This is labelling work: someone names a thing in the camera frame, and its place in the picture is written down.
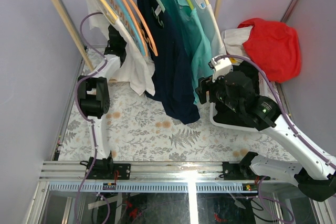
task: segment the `teal shirt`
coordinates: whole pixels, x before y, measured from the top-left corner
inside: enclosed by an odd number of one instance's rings
[[[201,77],[213,74],[208,63],[211,61],[211,43],[205,36],[196,8],[191,10],[186,0],[161,0],[166,11],[179,28],[185,50],[192,68],[192,85],[194,88],[195,104],[199,103],[195,89]]]

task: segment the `floral tablecloth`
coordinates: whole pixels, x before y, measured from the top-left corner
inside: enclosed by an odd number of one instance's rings
[[[99,56],[88,54],[97,65]],[[109,93],[107,135],[115,161],[239,161],[248,151],[294,160],[269,136],[212,125],[209,104],[200,108],[200,120],[184,125],[167,116],[161,102],[138,96],[128,83],[109,84]],[[74,104],[58,160],[87,160],[90,152],[89,128]]]

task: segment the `blue hanger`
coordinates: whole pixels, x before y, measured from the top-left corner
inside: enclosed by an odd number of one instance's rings
[[[140,34],[138,33],[131,16],[129,15],[128,11],[126,10],[123,2],[121,0],[106,0],[106,2],[111,6],[114,12],[119,16],[120,20],[124,24],[125,28],[133,38],[135,44],[137,45],[138,49],[140,50],[143,56],[146,55],[145,48],[142,45]]]

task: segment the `red garment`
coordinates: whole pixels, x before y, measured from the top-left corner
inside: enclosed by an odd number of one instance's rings
[[[246,53],[270,81],[284,82],[299,75],[301,54],[296,30],[278,21],[252,18],[238,28],[253,26],[243,43]]]

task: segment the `navy sweater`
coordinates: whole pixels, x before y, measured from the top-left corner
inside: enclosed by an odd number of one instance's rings
[[[158,16],[155,14],[158,7],[156,0],[137,2],[158,50],[158,56],[151,51],[155,64],[152,77],[155,95],[146,95],[161,101],[168,116],[179,119],[184,124],[196,122],[200,117],[198,108],[194,105],[191,65],[181,34],[167,11],[161,11]]]

